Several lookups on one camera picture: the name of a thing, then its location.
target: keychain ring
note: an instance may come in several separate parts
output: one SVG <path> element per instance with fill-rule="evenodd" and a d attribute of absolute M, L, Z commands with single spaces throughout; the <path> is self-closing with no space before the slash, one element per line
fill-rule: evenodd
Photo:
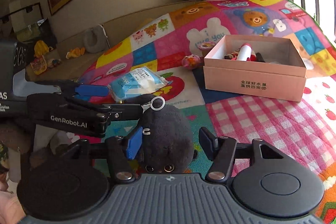
<path fill-rule="evenodd" d="M 153 102 L 154 102 L 154 100 L 156 100 L 156 99 L 161 99 L 162 100 L 162 106 L 160 106 L 159 108 L 155 108 L 155 107 L 153 107 Z M 157 96 L 157 97 L 154 97 L 152 100 L 151 100 L 151 109 L 152 110 L 155 110 L 155 111 L 159 111 L 159 110 L 161 110 L 161 109 L 163 109 L 163 107 L 165 106 L 165 104 L 166 104 L 166 101 L 165 101 L 165 99 L 163 98 L 163 97 L 161 97 L 161 96 Z"/>

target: blue and white package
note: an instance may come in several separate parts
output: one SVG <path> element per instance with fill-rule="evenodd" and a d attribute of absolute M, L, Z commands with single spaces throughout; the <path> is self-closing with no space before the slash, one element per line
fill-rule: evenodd
<path fill-rule="evenodd" d="M 153 93 L 167 85 L 164 77 L 143 67 L 130 71 L 111 82 L 108 87 L 115 101 L 125 100 L 142 94 Z"/>

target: gray plush toy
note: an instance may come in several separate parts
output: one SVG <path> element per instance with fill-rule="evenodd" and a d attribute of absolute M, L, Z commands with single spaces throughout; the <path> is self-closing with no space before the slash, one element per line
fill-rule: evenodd
<path fill-rule="evenodd" d="M 145 94 L 125 103 L 146 104 L 155 96 Z M 162 100 L 152 103 L 162 106 Z M 197 156 L 193 133 L 186 117 L 179 109 L 165 104 L 161 110 L 147 109 L 138 121 L 142 126 L 142 146 L 137 154 L 139 165 L 149 173 L 183 173 Z"/>

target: cartoon blanket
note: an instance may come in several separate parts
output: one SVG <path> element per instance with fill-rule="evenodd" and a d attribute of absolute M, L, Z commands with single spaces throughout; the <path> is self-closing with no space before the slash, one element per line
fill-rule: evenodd
<path fill-rule="evenodd" d="M 226 34 L 290 38 L 307 67 L 302 101 L 206 90 L 202 69 L 188 71 L 181 67 L 184 56 L 201 55 L 199 44 L 217 43 Z M 198 143 L 202 126 L 239 142 L 262 138 L 320 175 L 326 195 L 316 214 L 330 223 L 336 217 L 335 59 L 336 51 L 317 23 L 289 0 L 207 0 L 163 15 L 127 37 L 103 54 L 79 81 L 108 85 L 138 67 L 157 71 L 169 83 L 155 94 L 180 108 L 194 132 L 199 157 L 188 172 L 205 175 L 211 165 Z M 115 122 L 106 136 L 126 135 L 136 123 Z M 96 160 L 95 167 L 108 174 L 106 162 Z M 238 160 L 234 172 L 246 167 L 247 161 Z"/>

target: cardboard box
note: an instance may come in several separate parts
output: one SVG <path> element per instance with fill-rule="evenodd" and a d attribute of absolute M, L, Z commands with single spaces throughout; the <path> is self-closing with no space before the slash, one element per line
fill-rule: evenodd
<path fill-rule="evenodd" d="M 225 60 L 249 43 L 266 63 Z M 306 67 L 290 39 L 226 35 L 204 58 L 205 87 L 299 102 L 306 84 Z"/>

